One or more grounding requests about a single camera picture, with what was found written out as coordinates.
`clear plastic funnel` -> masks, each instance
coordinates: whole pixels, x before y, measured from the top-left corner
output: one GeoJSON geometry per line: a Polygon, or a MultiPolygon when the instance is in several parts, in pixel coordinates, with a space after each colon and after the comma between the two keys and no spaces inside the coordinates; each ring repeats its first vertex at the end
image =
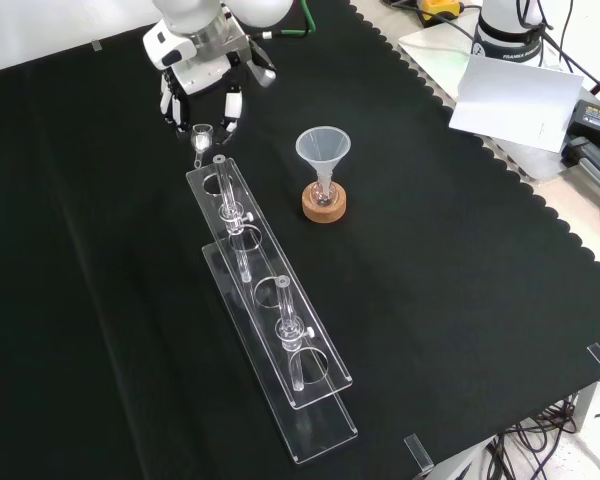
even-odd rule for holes
{"type": "Polygon", "coordinates": [[[331,184],[331,175],[338,162],[351,148],[349,135],[335,127],[315,127],[298,137],[296,151],[318,174],[311,200],[320,206],[335,201],[336,189],[331,184]]]}

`glass test tube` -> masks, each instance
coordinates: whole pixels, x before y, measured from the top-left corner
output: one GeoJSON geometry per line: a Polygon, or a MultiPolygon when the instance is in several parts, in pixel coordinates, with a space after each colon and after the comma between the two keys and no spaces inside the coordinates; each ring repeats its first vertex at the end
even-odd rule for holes
{"type": "Polygon", "coordinates": [[[238,270],[240,270],[240,278],[243,283],[249,283],[251,281],[251,270],[249,270],[249,258],[247,251],[244,246],[244,238],[242,235],[250,235],[251,231],[243,228],[242,233],[239,233],[233,237],[234,250],[236,252],[236,258],[238,260],[238,270]]]}
{"type": "Polygon", "coordinates": [[[318,172],[318,192],[323,196],[322,202],[327,202],[331,200],[331,176],[333,172],[318,172]]]}
{"type": "Polygon", "coordinates": [[[286,275],[277,277],[276,290],[280,308],[278,336],[282,340],[282,347],[288,352],[291,385],[296,392],[300,392],[304,390],[302,359],[300,358],[300,354],[294,355],[294,353],[300,350],[300,347],[302,346],[302,334],[304,333],[304,328],[298,321],[298,317],[296,317],[296,312],[293,308],[291,280],[289,277],[286,275]]]}
{"type": "Polygon", "coordinates": [[[224,220],[227,231],[230,235],[241,233],[243,208],[236,202],[233,196],[231,178],[227,171],[226,158],[224,155],[213,157],[213,163],[216,166],[216,175],[218,176],[218,185],[220,186],[220,195],[222,196],[222,207],[220,208],[220,217],[224,220]]]}

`green cable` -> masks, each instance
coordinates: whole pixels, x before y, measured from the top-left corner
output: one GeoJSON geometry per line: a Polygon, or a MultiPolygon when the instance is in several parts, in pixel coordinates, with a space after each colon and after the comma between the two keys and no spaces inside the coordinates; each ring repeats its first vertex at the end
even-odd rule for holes
{"type": "Polygon", "coordinates": [[[282,30],[280,33],[282,33],[283,35],[304,35],[305,33],[315,33],[316,24],[313,21],[313,17],[311,16],[311,12],[309,11],[309,7],[307,6],[307,0],[300,0],[300,5],[302,6],[304,15],[307,18],[307,23],[309,24],[309,31],[305,32],[304,30],[282,30]]]}

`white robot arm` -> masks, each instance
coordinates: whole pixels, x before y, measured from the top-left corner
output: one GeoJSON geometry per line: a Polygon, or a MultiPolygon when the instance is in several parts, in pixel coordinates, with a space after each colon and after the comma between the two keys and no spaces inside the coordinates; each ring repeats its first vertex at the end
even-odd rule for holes
{"type": "Polygon", "coordinates": [[[232,69],[247,65],[263,87],[276,77],[271,61],[245,35],[236,16],[247,25],[267,27],[286,15],[293,0],[225,0],[226,5],[220,0],[153,1],[164,18],[145,35],[144,45],[152,63],[163,71],[162,114],[180,131],[188,131],[188,96],[225,81],[225,114],[216,137],[224,143],[242,112],[242,92],[232,69]]]}
{"type": "Polygon", "coordinates": [[[538,0],[485,0],[473,54],[535,65],[537,57],[542,58],[540,31],[544,22],[538,0]]]}

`plastic funnel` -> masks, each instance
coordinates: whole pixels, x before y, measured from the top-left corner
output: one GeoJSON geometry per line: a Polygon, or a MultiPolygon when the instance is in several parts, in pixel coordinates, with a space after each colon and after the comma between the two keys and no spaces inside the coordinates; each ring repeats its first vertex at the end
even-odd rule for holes
{"type": "Polygon", "coordinates": [[[351,148],[349,135],[335,127],[315,127],[298,137],[296,151],[318,175],[330,175],[351,148]]]}

